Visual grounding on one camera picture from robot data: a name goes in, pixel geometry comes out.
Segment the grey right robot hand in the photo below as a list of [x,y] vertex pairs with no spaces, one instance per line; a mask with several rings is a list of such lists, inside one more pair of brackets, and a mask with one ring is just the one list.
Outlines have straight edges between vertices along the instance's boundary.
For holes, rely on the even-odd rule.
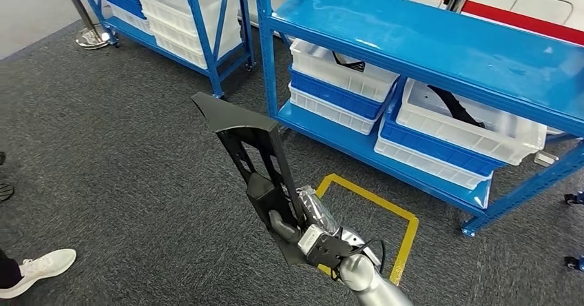
[[[310,227],[314,224],[331,236],[337,236],[341,227],[333,218],[332,214],[322,204],[316,191],[310,185],[305,185],[297,188],[296,193],[298,199],[301,201],[307,226]],[[300,228],[299,225],[293,226],[292,224],[285,223],[283,216],[277,210],[269,210],[268,215],[271,227],[284,240],[290,243],[297,243],[300,241],[303,231],[305,231],[306,228]]]

